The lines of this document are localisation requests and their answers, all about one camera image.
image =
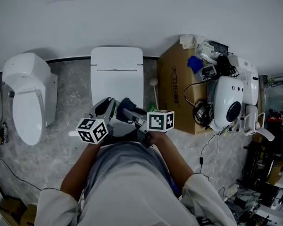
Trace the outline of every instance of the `marble floor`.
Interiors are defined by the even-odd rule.
[[[58,75],[58,102],[54,122],[46,128],[41,142],[35,146],[26,145],[16,132],[12,118],[10,87],[1,86],[3,120],[8,124],[9,143],[0,146],[2,158],[13,172],[39,188],[59,188],[64,176],[79,158],[85,144],[77,137],[69,137],[79,119],[89,111],[91,101],[90,61],[78,60],[50,64],[52,73]],[[149,79],[156,76],[156,62],[144,61],[144,108],[155,103],[153,88]],[[178,130],[167,133],[179,152],[195,172],[199,172],[200,151],[214,132],[191,135]],[[241,176],[250,137],[242,133],[224,133],[215,136],[203,151],[202,173],[219,191],[225,191]],[[21,198],[25,204],[36,204],[39,193],[32,186],[18,181],[0,161],[0,186],[6,195]]]

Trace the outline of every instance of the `hand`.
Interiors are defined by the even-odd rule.
[[[167,138],[165,132],[149,131],[151,138],[150,143],[157,145],[157,143],[164,141]]]

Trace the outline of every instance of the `blue object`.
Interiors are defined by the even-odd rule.
[[[191,58],[188,59],[188,67],[191,67],[193,72],[197,73],[197,71],[202,68],[202,61],[196,56],[191,56]]]

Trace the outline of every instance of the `white wall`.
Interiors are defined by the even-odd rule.
[[[0,71],[28,50],[48,60],[125,45],[156,57],[183,33],[230,46],[260,73],[283,72],[283,0],[0,0]]]

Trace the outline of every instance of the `person's arm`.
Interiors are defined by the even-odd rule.
[[[93,166],[96,155],[100,150],[100,145],[88,145],[75,163],[72,169],[64,178],[61,191],[71,195],[79,201],[83,189],[86,187],[86,181],[91,167]]]
[[[159,149],[172,179],[178,190],[182,192],[185,182],[194,174],[193,170],[185,162],[173,142],[165,133],[152,131],[150,134],[150,142],[155,144]]]
[[[213,185],[203,175],[194,174],[169,137],[163,132],[150,134],[150,142],[158,147],[172,179],[182,191],[181,203],[189,212],[196,218],[208,218],[216,225],[236,225],[231,211]]]

